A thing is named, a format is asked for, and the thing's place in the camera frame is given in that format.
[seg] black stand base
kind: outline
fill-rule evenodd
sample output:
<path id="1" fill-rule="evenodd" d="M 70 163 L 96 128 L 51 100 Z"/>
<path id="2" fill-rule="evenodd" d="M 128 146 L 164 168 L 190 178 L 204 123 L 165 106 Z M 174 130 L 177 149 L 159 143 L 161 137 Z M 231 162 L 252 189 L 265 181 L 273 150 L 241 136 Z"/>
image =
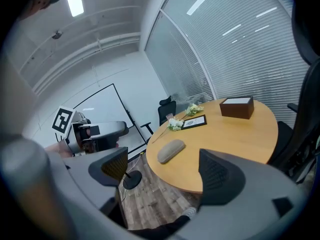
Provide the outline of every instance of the black stand base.
<path id="1" fill-rule="evenodd" d="M 136 186 L 138 186 L 138 184 L 140 183 L 141 179 L 142 179 L 142 174 L 140 171 L 138 170 L 134 170 L 130 173 L 128 173 L 128 176 L 126 176 L 123 180 L 123 187 L 126 190 L 132 190 L 134 189 Z"/>

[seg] picture frame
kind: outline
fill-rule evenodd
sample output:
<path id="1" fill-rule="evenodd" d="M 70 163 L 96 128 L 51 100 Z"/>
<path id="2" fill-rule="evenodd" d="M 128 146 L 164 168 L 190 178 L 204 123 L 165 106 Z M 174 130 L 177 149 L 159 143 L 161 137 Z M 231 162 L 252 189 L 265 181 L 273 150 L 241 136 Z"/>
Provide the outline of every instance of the picture frame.
<path id="1" fill-rule="evenodd" d="M 193 127 L 204 126 L 207 124 L 206 115 L 199 115 L 190 119 L 187 119 L 183 122 L 181 130 L 190 129 Z"/>

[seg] brown wooden box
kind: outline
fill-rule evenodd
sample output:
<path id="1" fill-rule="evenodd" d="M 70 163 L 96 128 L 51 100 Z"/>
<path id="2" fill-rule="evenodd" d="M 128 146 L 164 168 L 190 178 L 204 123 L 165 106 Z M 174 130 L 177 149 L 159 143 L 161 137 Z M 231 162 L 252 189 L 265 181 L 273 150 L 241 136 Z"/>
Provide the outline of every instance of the brown wooden box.
<path id="1" fill-rule="evenodd" d="M 224 104 L 224 102 L 228 99 L 238 99 L 238 98 L 250 98 L 250 99 L 248 103 Z M 220 109 L 221 109 L 221 114 L 224 117 L 250 119 L 255 109 L 254 99 L 252 96 L 226 98 L 220 103 Z"/>

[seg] chair armrest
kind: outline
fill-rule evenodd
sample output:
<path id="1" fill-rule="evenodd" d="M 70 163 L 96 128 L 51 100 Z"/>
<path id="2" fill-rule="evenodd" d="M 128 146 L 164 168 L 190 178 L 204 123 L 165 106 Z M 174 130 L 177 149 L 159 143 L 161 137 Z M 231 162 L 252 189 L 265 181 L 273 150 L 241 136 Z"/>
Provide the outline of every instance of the chair armrest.
<path id="1" fill-rule="evenodd" d="M 294 112 L 298 112 L 298 105 L 297 104 L 294 104 L 294 103 L 289 103 L 288 105 L 287 105 L 287 107 L 289 108 L 289 109 L 291 109 L 292 111 L 294 111 Z"/>
<path id="2" fill-rule="evenodd" d="M 151 130 L 151 128 L 149 126 L 150 124 L 151 124 L 151 122 L 145 123 L 144 125 L 141 125 L 140 128 L 146 127 L 151 134 L 154 134 L 154 132 Z"/>
<path id="3" fill-rule="evenodd" d="M 141 125 L 140 128 L 145 127 L 145 126 L 148 126 L 148 125 L 150 125 L 150 124 L 151 124 L 151 122 L 147 122 L 147 123 Z"/>

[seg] wooden floor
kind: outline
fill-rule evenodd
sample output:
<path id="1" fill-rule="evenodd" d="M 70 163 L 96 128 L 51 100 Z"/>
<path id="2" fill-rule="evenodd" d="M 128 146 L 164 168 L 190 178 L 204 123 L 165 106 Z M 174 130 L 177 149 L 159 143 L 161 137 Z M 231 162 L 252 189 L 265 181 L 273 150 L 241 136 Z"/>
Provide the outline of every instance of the wooden floor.
<path id="1" fill-rule="evenodd" d="M 128 164 L 128 170 L 137 160 Z M 129 230 L 153 229 L 173 222 L 189 207 L 198 207 L 201 195 L 183 192 L 165 183 L 150 169 L 146 154 L 140 156 L 132 170 L 142 173 L 139 185 L 127 191 L 122 182 L 119 186 Z"/>

